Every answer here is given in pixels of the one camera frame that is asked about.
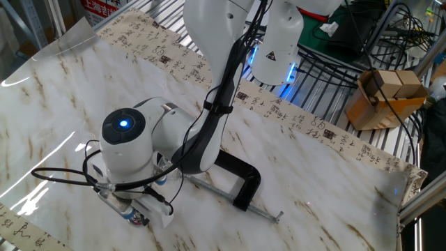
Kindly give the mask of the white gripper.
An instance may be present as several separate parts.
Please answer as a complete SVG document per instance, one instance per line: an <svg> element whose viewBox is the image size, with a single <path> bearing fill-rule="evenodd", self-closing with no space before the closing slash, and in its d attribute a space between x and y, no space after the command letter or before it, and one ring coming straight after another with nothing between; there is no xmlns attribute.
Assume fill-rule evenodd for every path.
<svg viewBox="0 0 446 251"><path fill-rule="evenodd" d="M141 162L124 160L118 155L116 162L107 164L101 153L92 153L86 160L86 166L93 168L99 183L131 183L150 178L154 173L152 158ZM121 192L98 188L97 194L106 205L136 227L151 223L165 228L174 218L173 206L151 184Z"/></svg>

